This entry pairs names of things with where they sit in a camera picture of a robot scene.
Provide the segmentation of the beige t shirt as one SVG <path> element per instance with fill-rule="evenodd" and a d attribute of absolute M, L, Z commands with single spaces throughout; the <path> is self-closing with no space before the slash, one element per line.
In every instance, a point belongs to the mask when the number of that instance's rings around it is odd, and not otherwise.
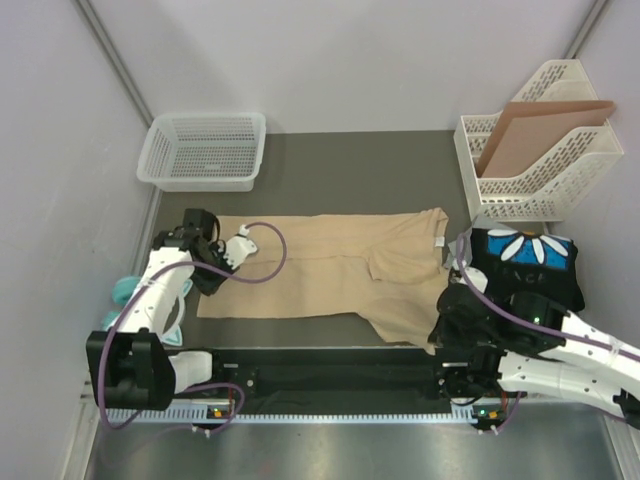
<path fill-rule="evenodd" d="M 241 225 L 258 252 L 201 296 L 201 318 L 297 319 L 354 313 L 388 343 L 432 354 L 428 341 L 448 272 L 440 208 L 392 215 L 224 216 L 229 239 Z"/>

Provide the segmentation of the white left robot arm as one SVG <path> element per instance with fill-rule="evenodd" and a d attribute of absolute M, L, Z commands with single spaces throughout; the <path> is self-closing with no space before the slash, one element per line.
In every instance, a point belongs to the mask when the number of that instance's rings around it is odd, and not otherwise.
<path fill-rule="evenodd" d="M 92 332 L 86 353 L 98 406 L 129 410 L 164 410 L 174 396 L 194 386 L 205 396 L 226 387 L 225 370 L 210 353 L 170 355 L 161 336 L 174 304 L 191 280 L 205 295 L 233 269 L 223 259 L 220 223 L 204 209 L 187 209 L 180 226 L 153 241 L 144 276 L 107 331 Z"/>

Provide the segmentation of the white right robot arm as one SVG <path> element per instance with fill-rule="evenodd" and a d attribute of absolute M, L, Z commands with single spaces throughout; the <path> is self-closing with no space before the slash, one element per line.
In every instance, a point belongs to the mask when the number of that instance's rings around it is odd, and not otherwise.
<path fill-rule="evenodd" d="M 465 283 L 449 285 L 437 301 L 431 342 L 468 354 L 445 376 L 447 392 L 551 396 L 639 426 L 638 349 L 538 293 L 517 292 L 494 307 L 488 302 Z"/>

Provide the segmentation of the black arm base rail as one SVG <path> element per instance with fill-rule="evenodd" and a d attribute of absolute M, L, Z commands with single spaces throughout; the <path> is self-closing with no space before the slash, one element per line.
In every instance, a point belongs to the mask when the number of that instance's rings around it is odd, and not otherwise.
<path fill-rule="evenodd" d="M 285 392 L 415 393 L 429 400 L 500 398 L 491 360 L 480 374 L 464 351 L 434 355 L 415 347 L 209 348 L 214 382 L 243 388 L 248 399 Z"/>

